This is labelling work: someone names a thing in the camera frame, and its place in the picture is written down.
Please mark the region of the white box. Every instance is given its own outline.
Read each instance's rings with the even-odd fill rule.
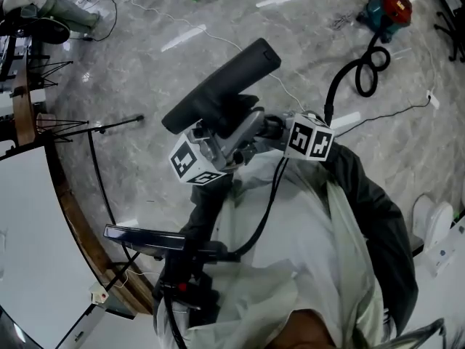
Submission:
[[[294,116],[289,140],[284,156],[293,159],[325,161],[331,144],[334,140],[334,131],[313,116]]]
[[[169,162],[178,180],[192,185],[203,186],[224,176],[201,154],[200,146],[191,143],[184,133],[169,154]]]

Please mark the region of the seated person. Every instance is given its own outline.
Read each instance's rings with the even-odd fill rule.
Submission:
[[[255,155],[234,176],[194,187],[196,205],[181,233],[218,240],[230,251],[259,224],[282,156]],[[263,233],[241,264],[205,265],[220,292],[213,324],[174,317],[189,349],[367,348],[400,335],[418,287],[404,219],[368,179],[359,158],[333,143],[321,164],[290,160]],[[177,348],[154,290],[162,348]]]
[[[90,33],[100,15],[89,13],[68,0],[3,0],[0,21],[15,9],[21,9],[21,17],[51,17],[66,24],[70,30]]]

